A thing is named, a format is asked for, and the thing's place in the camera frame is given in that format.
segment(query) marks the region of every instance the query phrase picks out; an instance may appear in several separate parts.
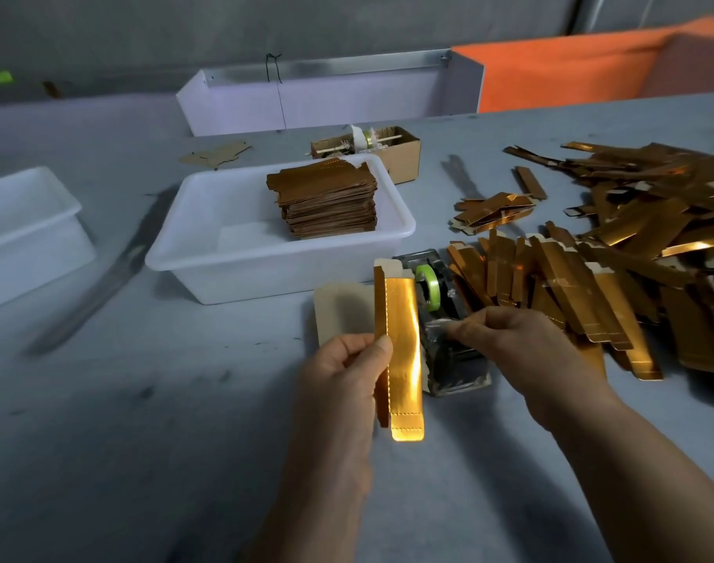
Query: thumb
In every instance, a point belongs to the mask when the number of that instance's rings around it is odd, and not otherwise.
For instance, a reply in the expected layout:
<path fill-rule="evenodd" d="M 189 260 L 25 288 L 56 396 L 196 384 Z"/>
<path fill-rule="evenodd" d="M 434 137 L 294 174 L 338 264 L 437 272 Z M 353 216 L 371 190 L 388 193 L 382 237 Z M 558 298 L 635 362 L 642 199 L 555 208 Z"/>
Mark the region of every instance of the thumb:
<path fill-rule="evenodd" d="M 449 323 L 446 332 L 450 339 L 489 356 L 493 353 L 501 330 L 493 330 L 485 326 L 482 321 L 467 318 L 461 322 Z"/>
<path fill-rule="evenodd" d="M 384 335 L 362 350 L 349 367 L 349 374 L 364 378 L 365 383 L 374 387 L 380 374 L 388 367 L 393 354 L 394 345 L 390 338 Z"/>

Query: white plastic tray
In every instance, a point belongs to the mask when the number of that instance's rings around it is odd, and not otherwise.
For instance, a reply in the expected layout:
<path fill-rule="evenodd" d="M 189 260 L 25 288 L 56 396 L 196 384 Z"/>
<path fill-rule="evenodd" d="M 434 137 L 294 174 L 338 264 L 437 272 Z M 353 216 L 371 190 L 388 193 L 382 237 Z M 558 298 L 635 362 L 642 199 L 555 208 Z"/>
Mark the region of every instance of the white plastic tray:
<path fill-rule="evenodd" d="M 266 176 L 317 160 L 200 172 L 183 181 L 146 265 L 173 271 L 203 304 L 371 281 L 374 259 L 397 255 L 416 225 L 380 158 L 345 160 L 367 162 L 378 182 L 376 230 L 304 240 L 291 235 Z"/>
<path fill-rule="evenodd" d="M 0 178 L 0 304 L 96 258 L 80 210 L 49 168 Z"/>

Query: left hand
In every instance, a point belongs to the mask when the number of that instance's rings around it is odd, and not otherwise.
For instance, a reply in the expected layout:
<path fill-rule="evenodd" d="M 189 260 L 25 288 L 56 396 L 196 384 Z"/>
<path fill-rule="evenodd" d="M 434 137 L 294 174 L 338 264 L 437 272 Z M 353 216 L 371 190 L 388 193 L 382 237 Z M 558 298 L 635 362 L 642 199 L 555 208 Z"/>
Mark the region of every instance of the left hand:
<path fill-rule="evenodd" d="M 376 382 L 388 367 L 388 336 L 342 335 L 302 369 L 284 484 L 365 496 L 372 485 L 370 449 Z"/>

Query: gray table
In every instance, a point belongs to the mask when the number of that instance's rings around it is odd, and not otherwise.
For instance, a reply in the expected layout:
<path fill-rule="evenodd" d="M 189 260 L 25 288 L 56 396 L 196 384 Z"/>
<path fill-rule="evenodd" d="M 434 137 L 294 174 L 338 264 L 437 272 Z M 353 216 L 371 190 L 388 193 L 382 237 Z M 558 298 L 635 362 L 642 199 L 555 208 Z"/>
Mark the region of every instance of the gray table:
<path fill-rule="evenodd" d="M 714 151 L 714 95 L 402 122 L 422 139 L 421 176 L 399 187 L 418 221 L 405 252 L 458 238 L 460 197 L 515 191 L 502 154 L 518 144 L 659 141 Z M 304 158 L 342 127 L 245 138 L 234 167 Z M 152 194 L 195 171 L 186 152 L 234 137 L 114 143 L 84 154 L 0 156 L 0 176 L 50 166 L 82 202 L 95 263 L 0 307 L 0 561 L 223 561 L 274 496 L 297 369 L 315 345 L 311 293 L 203 306 L 144 270 L 66 345 L 24 356 L 104 273 Z M 509 226 L 589 223 L 562 209 L 583 189 L 532 166 L 550 199 Z M 667 380 L 609 361 L 610 382 L 714 478 L 714 392 L 658 346 Z M 375 485 L 359 561 L 607 561 L 587 503 L 553 439 L 496 376 L 493 388 L 427 398 L 418 445 L 376 436 Z"/>

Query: green tape roll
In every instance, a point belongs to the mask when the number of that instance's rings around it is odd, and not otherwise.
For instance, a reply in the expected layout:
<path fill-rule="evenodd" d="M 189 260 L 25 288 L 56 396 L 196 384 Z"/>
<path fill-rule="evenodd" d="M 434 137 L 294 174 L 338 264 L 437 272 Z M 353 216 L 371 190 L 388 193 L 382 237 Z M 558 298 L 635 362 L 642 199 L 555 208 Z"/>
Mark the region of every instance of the green tape roll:
<path fill-rule="evenodd" d="M 438 277 L 430 265 L 419 265 L 417 270 L 414 271 L 414 279 L 419 281 L 425 281 L 427 283 L 427 290 L 429 291 L 429 300 L 425 300 L 424 303 L 427 306 L 427 310 L 430 312 L 435 312 L 440 309 L 440 283 L 438 282 Z"/>

